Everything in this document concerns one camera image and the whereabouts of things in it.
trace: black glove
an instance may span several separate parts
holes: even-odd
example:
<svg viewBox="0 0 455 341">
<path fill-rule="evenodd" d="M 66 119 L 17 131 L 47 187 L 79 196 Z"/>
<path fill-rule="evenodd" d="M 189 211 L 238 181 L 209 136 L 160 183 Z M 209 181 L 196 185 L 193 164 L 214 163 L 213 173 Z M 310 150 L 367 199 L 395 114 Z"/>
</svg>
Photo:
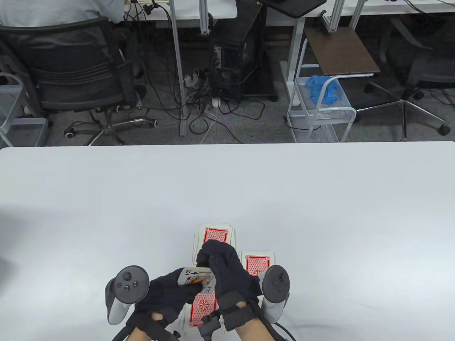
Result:
<svg viewBox="0 0 455 341">
<path fill-rule="evenodd" d="M 183 268 L 168 275 L 158 277 L 150 282 L 145 298 L 135 304 L 134 312 L 126 322 L 127 326 L 139 328 L 152 340 L 169 341 L 173 335 L 165 328 L 173 323 L 185 303 L 192 304 L 194 298 L 202 291 L 202 284 L 177 285 Z M 163 315 L 161 321 L 152 320 L 152 313 Z"/>
<path fill-rule="evenodd" d="M 197 266 L 210 267 L 215 275 L 215 296 L 227 331 L 259 317 L 258 296 L 262 295 L 259 278 L 251 276 L 243 268 L 232 246 L 209 240 L 202 245 L 196 262 Z M 237 303 L 242 301 L 248 305 L 240 309 Z"/>
</svg>

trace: floor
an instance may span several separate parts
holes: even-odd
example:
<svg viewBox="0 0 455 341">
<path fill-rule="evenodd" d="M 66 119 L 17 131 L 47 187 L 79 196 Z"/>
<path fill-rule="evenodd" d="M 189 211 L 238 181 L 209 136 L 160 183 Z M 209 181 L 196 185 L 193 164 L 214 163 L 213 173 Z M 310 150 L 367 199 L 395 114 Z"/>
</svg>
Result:
<svg viewBox="0 0 455 341">
<path fill-rule="evenodd" d="M 376 40 L 364 41 L 370 53 L 376 58 Z M 286 60 L 289 47 L 275 47 L 268 49 L 268 54 L 271 57 L 272 70 L 274 76 L 274 86 L 279 96 L 279 100 L 275 103 L 265 101 L 266 108 L 260 120 L 249 120 L 243 117 L 234 115 L 223 115 L 218 109 L 212 109 L 210 112 L 216 116 L 217 121 L 225 124 L 230 131 L 242 143 L 292 143 L 292 135 L 284 125 L 283 117 L 288 109 L 289 98 L 284 88 L 284 83 L 280 74 L 278 62 Z M 182 52 L 184 72 L 190 73 L 193 68 L 204 68 L 204 61 L 207 57 L 203 51 L 186 51 Z M 152 79 L 155 82 L 160 98 L 166 107 L 175 107 L 172 97 L 169 93 L 169 87 L 163 85 L 169 83 L 165 66 L 159 58 L 151 57 L 152 63 Z M 378 84 L 386 87 L 392 92 L 399 93 L 400 86 L 394 80 L 393 76 L 387 71 L 382 72 L 374 78 Z M 379 92 L 365 94 L 363 92 L 366 79 L 350 79 L 342 81 L 342 86 L 353 105 L 358 109 L 375 104 L 386 102 L 390 98 L 382 95 Z M 446 101 L 441 93 L 433 91 L 441 100 Z M 148 87 L 147 95 L 143 101 L 144 106 L 160 107 L 156 95 L 153 90 Z M 427 140 L 453 140 L 455 141 L 455 117 L 454 109 L 450 105 L 444 105 L 432 98 L 428 92 L 425 92 L 423 99 L 417 102 L 418 105 L 433 112 L 436 115 L 449 121 L 449 126 L 452 128 L 447 136 L 441 136 L 437 132 L 440 122 L 422 114 L 415 113 L 409 110 L 408 113 L 408 140 L 412 141 L 427 141 Z M 241 115 L 249 117 L 257 117 L 261 111 L 260 103 L 243 102 L 236 111 Z M 222 107 L 223 111 L 227 111 L 227 107 Z M 178 116 L 178 110 L 170 110 L 170 114 Z M 131 117 L 141 116 L 145 114 L 145 110 L 136 111 L 131 114 Z M 132 145 L 166 145 L 166 144 L 220 144 L 220 143 L 237 143 L 225 127 L 218 123 L 213 123 L 206 135 L 195 135 L 188 131 L 186 136 L 179 136 L 179 122 L 171 118 L 162 110 L 151 110 L 148 115 L 150 118 L 155 118 L 159 121 L 157 128 L 151 129 L 145 126 L 122 130 L 119 136 L 128 144 Z M 188 123 L 196 117 L 193 113 Z M 114 115 L 114 121 L 121 121 L 127 118 L 126 113 Z M 49 132 L 46 145 L 61 146 L 61 145 L 83 145 L 86 143 L 89 135 L 77 135 L 72 139 L 64 137 L 63 130 L 75 120 L 89 120 L 90 116 L 87 112 L 82 113 L 64 113 L 52 115 L 50 119 L 54 122 L 52 129 Z M 206 124 L 201 119 L 191 123 L 191 127 L 195 131 L 203 131 Z M 399 141 L 402 139 L 401 131 L 401 111 L 399 107 L 388 107 L 370 111 L 368 114 L 362 115 L 360 122 L 355 123 L 348 135 L 349 142 L 366 142 L 366 141 Z M 115 144 L 109 137 L 103 137 L 100 145 Z"/>
</svg>

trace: gray shirt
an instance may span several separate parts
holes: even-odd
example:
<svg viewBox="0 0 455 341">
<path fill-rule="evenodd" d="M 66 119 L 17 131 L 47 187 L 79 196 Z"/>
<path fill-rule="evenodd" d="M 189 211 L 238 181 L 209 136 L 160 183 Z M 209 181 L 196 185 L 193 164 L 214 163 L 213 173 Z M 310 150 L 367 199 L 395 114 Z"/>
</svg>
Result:
<svg viewBox="0 0 455 341">
<path fill-rule="evenodd" d="M 123 20 L 124 0 L 0 0 L 0 25 L 40 27 L 106 16 Z"/>
</svg>

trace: thumbstick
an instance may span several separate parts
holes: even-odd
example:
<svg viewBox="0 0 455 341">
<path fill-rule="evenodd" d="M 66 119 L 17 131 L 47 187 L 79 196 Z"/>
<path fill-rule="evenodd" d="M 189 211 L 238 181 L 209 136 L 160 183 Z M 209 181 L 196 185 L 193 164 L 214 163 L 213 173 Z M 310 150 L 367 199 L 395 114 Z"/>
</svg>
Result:
<svg viewBox="0 0 455 341">
<path fill-rule="evenodd" d="M 123 280 L 129 281 L 131 279 L 131 273 L 129 272 L 124 272 L 123 273 Z"/>
</svg>

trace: chair armrest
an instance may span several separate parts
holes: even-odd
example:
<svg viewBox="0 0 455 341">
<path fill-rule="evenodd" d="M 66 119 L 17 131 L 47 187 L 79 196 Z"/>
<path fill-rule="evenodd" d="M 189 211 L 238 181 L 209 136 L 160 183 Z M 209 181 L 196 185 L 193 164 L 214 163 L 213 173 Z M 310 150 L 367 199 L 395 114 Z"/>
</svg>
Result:
<svg viewBox="0 0 455 341">
<path fill-rule="evenodd" d="M 397 31 L 401 34 L 401 36 L 406 39 L 408 43 L 411 45 L 418 47 L 420 49 L 424 50 L 432 50 L 431 47 L 427 47 L 420 43 L 417 39 L 414 38 L 412 33 L 407 29 L 407 27 L 403 24 L 403 22 L 400 20 L 400 18 L 397 18 L 396 16 L 393 16 L 390 19 L 390 22 L 392 25 L 397 29 Z"/>
</svg>

